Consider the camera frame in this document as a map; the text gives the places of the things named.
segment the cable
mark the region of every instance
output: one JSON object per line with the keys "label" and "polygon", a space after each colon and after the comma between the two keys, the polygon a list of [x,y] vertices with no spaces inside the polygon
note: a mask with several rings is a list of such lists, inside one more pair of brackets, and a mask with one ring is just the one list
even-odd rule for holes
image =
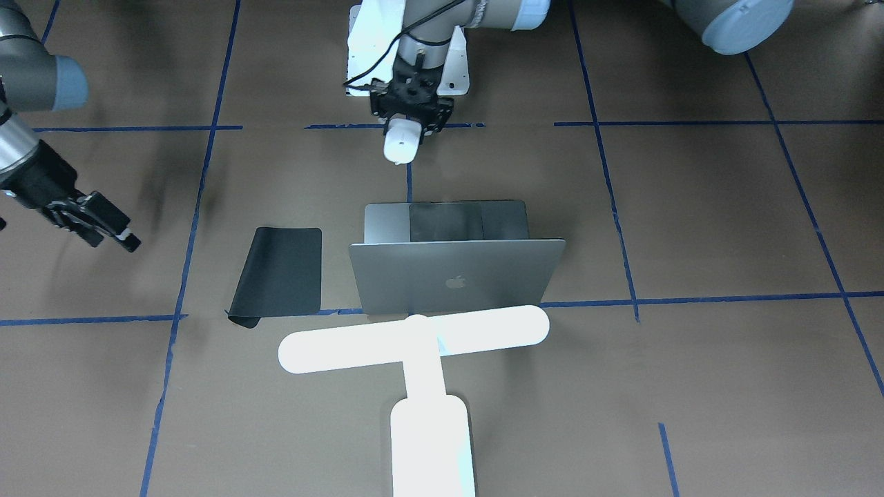
{"label": "cable", "polygon": [[350,89],[358,89],[358,90],[367,90],[367,89],[371,88],[371,85],[361,85],[361,86],[355,87],[355,86],[352,85],[352,83],[353,83],[354,81],[356,81],[356,80],[359,80],[359,79],[361,79],[361,78],[364,78],[366,75],[368,75],[369,73],[371,73],[372,71],[374,71],[375,68],[378,67],[378,66],[381,64],[381,62],[386,58],[387,54],[390,53],[390,50],[392,50],[392,46],[393,46],[393,45],[394,45],[394,44],[395,44],[395,43],[396,43],[396,42],[397,42],[402,36],[404,36],[404,35],[410,33],[412,29],[414,29],[414,28],[416,28],[416,27],[418,27],[418,26],[421,26],[422,24],[424,24],[424,23],[426,23],[426,22],[428,22],[428,21],[430,21],[430,20],[432,20],[432,19],[435,19],[436,17],[442,15],[443,13],[445,13],[445,12],[447,12],[447,11],[452,10],[454,7],[456,7],[456,6],[460,5],[460,4],[463,4],[463,3],[466,2],[466,1],[467,1],[467,0],[453,0],[452,2],[449,2],[449,3],[445,4],[445,5],[442,5],[441,7],[439,7],[438,9],[436,9],[435,11],[431,12],[430,14],[428,14],[428,15],[426,15],[426,16],[424,16],[424,17],[418,19],[417,21],[411,23],[410,25],[408,25],[408,26],[402,28],[402,30],[399,31],[399,34],[395,35],[395,36],[393,37],[392,41],[390,41],[390,44],[387,46],[387,50],[384,50],[384,55],[382,55],[382,56],[381,56],[381,57],[380,57],[380,58],[379,58],[374,64],[372,64],[371,67],[369,67],[369,69],[368,69],[367,71],[364,71],[364,72],[362,72],[362,73],[359,73],[358,75],[354,76],[353,78],[350,78],[349,80],[344,81],[343,87],[344,87],[344,88],[350,88]]}

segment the open laptop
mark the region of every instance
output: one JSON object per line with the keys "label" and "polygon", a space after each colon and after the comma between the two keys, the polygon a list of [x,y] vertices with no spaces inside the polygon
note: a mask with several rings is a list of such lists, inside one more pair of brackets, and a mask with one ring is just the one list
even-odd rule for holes
{"label": "open laptop", "polygon": [[528,238],[521,201],[373,203],[350,260],[366,314],[540,303],[565,248]]}

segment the white t-shaped object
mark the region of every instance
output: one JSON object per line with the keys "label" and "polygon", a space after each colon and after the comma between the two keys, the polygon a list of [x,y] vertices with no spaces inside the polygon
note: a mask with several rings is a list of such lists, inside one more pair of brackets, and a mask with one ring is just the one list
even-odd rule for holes
{"label": "white t-shaped object", "polygon": [[535,345],[549,333],[536,306],[292,333],[279,344],[291,373],[402,363],[407,398],[390,414],[394,497],[475,497],[467,407],[448,395],[441,356]]}

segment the apple logo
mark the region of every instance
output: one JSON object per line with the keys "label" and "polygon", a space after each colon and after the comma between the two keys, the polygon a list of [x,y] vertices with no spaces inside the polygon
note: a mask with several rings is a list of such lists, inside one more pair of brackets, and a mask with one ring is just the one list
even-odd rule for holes
{"label": "apple logo", "polygon": [[447,279],[445,282],[445,286],[452,288],[452,289],[464,288],[466,285],[467,285],[467,279],[462,276],[458,276],[457,278]]}

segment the mouse pad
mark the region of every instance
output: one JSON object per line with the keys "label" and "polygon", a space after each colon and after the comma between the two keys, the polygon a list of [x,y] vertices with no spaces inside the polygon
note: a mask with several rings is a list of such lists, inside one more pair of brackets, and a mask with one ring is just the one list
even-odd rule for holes
{"label": "mouse pad", "polygon": [[257,228],[228,319],[254,328],[262,317],[319,312],[322,248],[319,228]]}

